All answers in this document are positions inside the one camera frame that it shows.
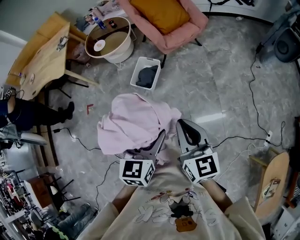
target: red object on floor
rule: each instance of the red object on floor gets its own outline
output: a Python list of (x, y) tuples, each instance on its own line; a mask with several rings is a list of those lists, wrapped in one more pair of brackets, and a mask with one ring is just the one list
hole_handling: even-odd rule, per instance
[(89, 108), (92, 107), (92, 106), (93, 106), (93, 104), (86, 105), (86, 112), (87, 112), (88, 115), (90, 113)]

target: white wall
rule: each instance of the white wall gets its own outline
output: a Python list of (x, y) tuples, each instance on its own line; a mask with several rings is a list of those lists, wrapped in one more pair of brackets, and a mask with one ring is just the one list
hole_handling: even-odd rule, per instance
[[(209, 12), (210, 3), (208, 0), (192, 0), (197, 7), (203, 12)], [(255, 0), (255, 6), (248, 6), (245, 3), (239, 5), (237, 1), (231, 0), (224, 5), (213, 5), (212, 12), (234, 13), (240, 15), (251, 16), (275, 22), (284, 12), (287, 0)]]
[(2, 0), (0, 30), (28, 41), (55, 11), (71, 22), (89, 13), (97, 0)]
[(0, 41), (0, 86), (4, 84), (10, 68), (21, 50), (21, 47)]

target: pink armchair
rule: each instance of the pink armchair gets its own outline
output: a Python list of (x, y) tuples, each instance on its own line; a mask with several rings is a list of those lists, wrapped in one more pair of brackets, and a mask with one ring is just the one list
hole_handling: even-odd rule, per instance
[(161, 68), (164, 67), (166, 55), (184, 44), (195, 40), (202, 46), (196, 37), (203, 32), (208, 18), (199, 10), (191, 0), (177, 0), (190, 15), (189, 22), (183, 24), (178, 29), (166, 35), (162, 35), (147, 19), (143, 18), (140, 12), (134, 8), (129, 0), (118, 0), (129, 18), (137, 28), (152, 41), (156, 47), (164, 54)]

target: black cable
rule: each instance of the black cable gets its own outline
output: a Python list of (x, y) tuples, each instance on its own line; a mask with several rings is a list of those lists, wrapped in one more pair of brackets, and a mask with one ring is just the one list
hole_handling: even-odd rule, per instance
[(20, 99), (23, 99), (23, 97), (24, 97), (24, 94), (25, 94), (25, 92), (24, 92), (24, 90), (22, 89), (22, 90), (20, 90), (20, 91), (17, 91), (14, 95), (11, 95), (11, 97), (16, 97), (17, 95), (18, 95), (18, 93), (19, 92), (23, 92), (23, 95), (22, 95), (22, 97), (20, 98)]
[(223, 0), (223, 1), (221, 1), (221, 2), (216, 2), (216, 3), (212, 2), (211, 0), (207, 0), (207, 1), (210, 2), (210, 11), (209, 11), (209, 15), (208, 15), (208, 17), (207, 17), (207, 18), (209, 18), (209, 17), (210, 17), (210, 13), (211, 13), (212, 5), (219, 5), (219, 6), (221, 6), (221, 5), (223, 5), (223, 4), (227, 3), (227, 2), (229, 2), (230, 0)]
[(97, 209), (98, 209), (98, 210), (99, 210), (99, 204), (98, 204), (98, 200), (97, 200), (97, 198), (98, 198), (98, 196), (99, 196), (98, 187), (101, 186), (101, 185), (104, 183), (105, 178), (106, 178), (106, 175), (107, 175), (107, 172), (108, 172), (108, 170), (111, 168), (111, 165), (113, 165), (114, 163), (120, 164), (120, 162), (118, 162), (118, 161), (114, 161), (113, 163), (111, 163), (111, 164), (109, 165), (108, 169), (106, 170), (106, 173), (105, 173), (105, 175), (104, 175), (103, 181), (102, 181), (99, 185), (96, 186), (96, 190), (97, 190), (96, 203), (97, 203)]
[(252, 91), (252, 89), (251, 89), (251, 83), (254, 82), (254, 81), (256, 80), (255, 75), (254, 75), (254, 73), (253, 73), (253, 71), (252, 71), (252, 67), (253, 67), (254, 63), (256, 62), (256, 56), (257, 56), (257, 52), (255, 53), (254, 61), (253, 61), (253, 63), (251, 64), (251, 67), (250, 67), (250, 71), (251, 71), (251, 73), (252, 73), (253, 79), (249, 82), (249, 88), (250, 88), (250, 91), (251, 91), (251, 94), (252, 94), (253, 105), (254, 105), (254, 108), (255, 108), (256, 114), (257, 114), (257, 125), (258, 125), (258, 127), (259, 127), (260, 129), (262, 129), (262, 130), (266, 133), (267, 136), (270, 136), (270, 135), (268, 134), (268, 132), (267, 132), (263, 127), (261, 127), (261, 126), (259, 125), (259, 113), (258, 113), (257, 107), (256, 107), (255, 102), (254, 102), (254, 93), (253, 93), (253, 91)]
[(218, 146), (220, 146), (223, 142), (225, 142), (226, 140), (228, 139), (233, 139), (233, 138), (242, 138), (242, 139), (245, 139), (245, 140), (264, 140), (268, 143), (270, 143), (269, 141), (263, 139), (263, 138), (248, 138), (248, 137), (242, 137), (242, 136), (233, 136), (233, 137), (227, 137), (225, 138), (222, 142), (220, 142), (217, 146), (214, 146), (212, 148), (217, 148)]
[(285, 121), (282, 121), (281, 122), (281, 125), (280, 125), (280, 136), (281, 136), (281, 140), (280, 140), (280, 144), (278, 144), (278, 145), (276, 145), (276, 144), (273, 144), (273, 143), (271, 143), (273, 146), (275, 146), (275, 147), (279, 147), (279, 146), (281, 146), (284, 150), (286, 150), (284, 147), (283, 147), (283, 145), (282, 145), (282, 141), (283, 141), (283, 138), (282, 138), (282, 131), (283, 131), (283, 128), (285, 127)]
[(73, 139), (77, 139), (77, 140), (80, 142), (80, 144), (81, 144), (87, 151), (92, 151), (92, 150), (94, 150), (94, 149), (101, 150), (101, 148), (92, 148), (92, 149), (88, 149), (88, 148), (80, 141), (80, 139), (79, 139), (78, 137), (73, 137), (73, 136), (72, 136), (70, 129), (67, 128), (67, 127), (63, 127), (63, 128), (60, 128), (60, 129), (55, 129), (55, 130), (52, 130), (51, 132), (59, 133), (59, 132), (60, 132), (61, 130), (63, 130), (63, 129), (68, 130), (70, 136), (71, 136)]

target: white plastic basket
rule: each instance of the white plastic basket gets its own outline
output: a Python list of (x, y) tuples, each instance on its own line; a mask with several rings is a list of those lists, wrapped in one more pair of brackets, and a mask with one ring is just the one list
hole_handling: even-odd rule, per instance
[[(152, 87), (151, 88), (144, 88), (144, 87), (137, 86), (136, 82), (138, 81), (138, 76), (139, 76), (140, 71), (144, 68), (150, 68), (152, 66), (157, 66), (157, 65), (158, 65), (158, 68), (157, 68), (157, 72), (155, 74), (155, 78), (154, 78)], [(135, 86), (137, 88), (142, 88), (142, 89), (153, 91), (156, 87), (156, 83), (158, 82), (158, 76), (159, 76), (159, 73), (160, 73), (160, 69), (161, 69), (160, 68), (160, 60), (153, 59), (153, 58), (139, 57), (139, 59), (137, 61), (137, 64), (136, 64), (136, 67), (135, 67), (135, 70), (133, 72), (133, 75), (131, 77), (130, 85)]]

